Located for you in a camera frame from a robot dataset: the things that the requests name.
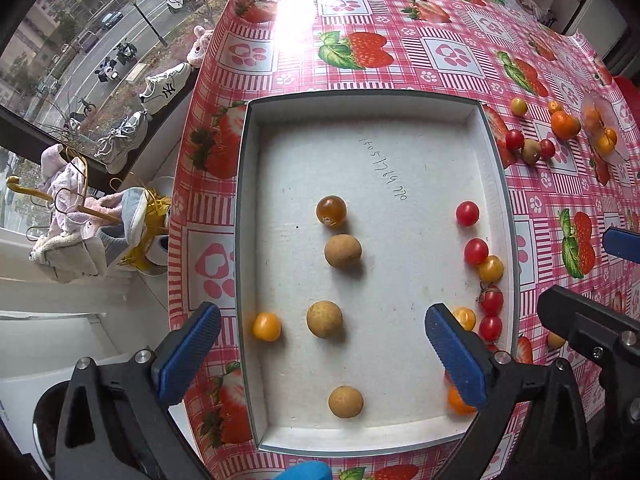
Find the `red cherry tomato with stem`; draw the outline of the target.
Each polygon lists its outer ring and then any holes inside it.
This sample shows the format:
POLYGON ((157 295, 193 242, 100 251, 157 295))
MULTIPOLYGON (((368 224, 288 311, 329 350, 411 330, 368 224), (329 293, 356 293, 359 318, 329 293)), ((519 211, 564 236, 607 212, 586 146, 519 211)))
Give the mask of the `red cherry tomato with stem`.
POLYGON ((477 302, 484 315, 498 316, 503 307, 503 293, 495 284, 483 286, 477 302))

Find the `yellow-green cherry tomato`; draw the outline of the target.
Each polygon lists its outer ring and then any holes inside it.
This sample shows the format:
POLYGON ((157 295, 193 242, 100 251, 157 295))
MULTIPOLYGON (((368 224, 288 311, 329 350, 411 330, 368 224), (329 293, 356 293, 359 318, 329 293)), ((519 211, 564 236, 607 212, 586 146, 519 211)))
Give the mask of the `yellow-green cherry tomato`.
POLYGON ((522 98, 513 98, 510 102, 511 113, 516 117, 524 117, 528 111, 527 103, 522 98))

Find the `brown kiwi berry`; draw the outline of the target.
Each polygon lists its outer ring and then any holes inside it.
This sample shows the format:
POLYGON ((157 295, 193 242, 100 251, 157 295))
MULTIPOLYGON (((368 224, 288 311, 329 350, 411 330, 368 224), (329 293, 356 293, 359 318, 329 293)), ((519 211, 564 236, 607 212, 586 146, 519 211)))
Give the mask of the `brown kiwi berry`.
POLYGON ((521 158, 528 166, 535 166, 541 159, 541 145, 533 139, 526 139, 521 149, 521 158))

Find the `clear glass bowl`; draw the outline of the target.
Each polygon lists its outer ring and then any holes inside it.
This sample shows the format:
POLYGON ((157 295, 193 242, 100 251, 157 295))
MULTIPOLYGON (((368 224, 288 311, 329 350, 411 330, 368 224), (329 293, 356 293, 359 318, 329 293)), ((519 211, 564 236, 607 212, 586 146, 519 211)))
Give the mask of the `clear glass bowl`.
POLYGON ((582 100, 580 122, 591 147, 608 164, 617 166, 628 162, 622 127, 610 101, 598 92, 588 91, 582 100))

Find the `tan longan fruit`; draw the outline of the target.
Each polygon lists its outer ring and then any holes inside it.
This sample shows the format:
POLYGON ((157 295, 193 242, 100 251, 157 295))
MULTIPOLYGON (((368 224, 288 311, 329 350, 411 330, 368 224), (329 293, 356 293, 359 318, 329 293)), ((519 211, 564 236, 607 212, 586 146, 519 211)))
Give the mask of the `tan longan fruit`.
POLYGON ((350 234, 333 235, 324 246, 324 258, 334 268, 344 268, 357 262, 362 255, 362 246, 350 234))

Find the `orange mandarin on table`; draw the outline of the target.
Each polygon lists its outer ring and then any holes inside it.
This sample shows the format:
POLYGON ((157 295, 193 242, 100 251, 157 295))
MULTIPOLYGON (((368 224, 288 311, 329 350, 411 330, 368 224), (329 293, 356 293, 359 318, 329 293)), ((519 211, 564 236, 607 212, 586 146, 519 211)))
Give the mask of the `orange mandarin on table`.
POLYGON ((581 128, 579 119, 564 110, 556 110, 551 115, 551 131, 560 141, 567 142, 574 139, 581 128))

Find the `dark brownish cherry tomato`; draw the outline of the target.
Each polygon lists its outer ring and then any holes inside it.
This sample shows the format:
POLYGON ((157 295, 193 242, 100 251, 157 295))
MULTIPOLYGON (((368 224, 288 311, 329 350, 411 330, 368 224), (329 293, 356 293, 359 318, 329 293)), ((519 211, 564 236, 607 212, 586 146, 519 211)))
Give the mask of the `dark brownish cherry tomato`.
POLYGON ((324 226, 337 228, 346 220, 346 203, 340 196, 324 196, 318 201, 316 216, 324 226))

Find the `white tray with dark rim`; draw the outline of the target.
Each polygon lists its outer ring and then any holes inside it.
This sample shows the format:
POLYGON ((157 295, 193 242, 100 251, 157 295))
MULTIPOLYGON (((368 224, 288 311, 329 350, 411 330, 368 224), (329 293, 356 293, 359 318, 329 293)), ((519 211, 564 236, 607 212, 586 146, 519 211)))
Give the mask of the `white tray with dark rim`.
POLYGON ((501 349, 518 324, 516 229, 479 102, 417 91, 323 91, 248 104, 235 213, 236 308, 247 411, 263 451, 373 456, 454 440, 432 304, 474 308, 463 249, 504 266, 501 349), (340 196, 337 228, 316 216, 340 196), (333 235, 361 258, 334 268, 333 235))

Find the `pink strawberry tablecloth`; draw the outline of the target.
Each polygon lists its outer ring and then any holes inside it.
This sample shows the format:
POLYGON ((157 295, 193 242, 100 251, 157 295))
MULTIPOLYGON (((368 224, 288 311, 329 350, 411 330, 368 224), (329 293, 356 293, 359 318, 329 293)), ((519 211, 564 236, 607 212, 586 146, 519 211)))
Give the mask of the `pink strawberry tablecloth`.
POLYGON ((469 419, 424 314, 476 307, 472 238, 503 265, 498 347, 570 362, 594 414, 596 364, 536 307, 560 285, 638 315, 614 226, 639 226, 639 130, 582 36, 480 0, 230 0, 169 227, 171 325, 221 312, 186 395, 207 469, 430 478, 469 419))

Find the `large orange mandarin in tray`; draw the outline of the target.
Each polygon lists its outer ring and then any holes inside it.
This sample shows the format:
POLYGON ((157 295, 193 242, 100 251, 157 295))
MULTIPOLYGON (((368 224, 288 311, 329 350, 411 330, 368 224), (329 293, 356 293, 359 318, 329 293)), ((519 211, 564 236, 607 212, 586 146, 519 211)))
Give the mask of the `large orange mandarin in tray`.
POLYGON ((476 413, 476 408, 464 402, 461 394, 454 385, 450 385, 448 388, 447 402, 450 410, 453 411, 454 414, 472 415, 476 413))

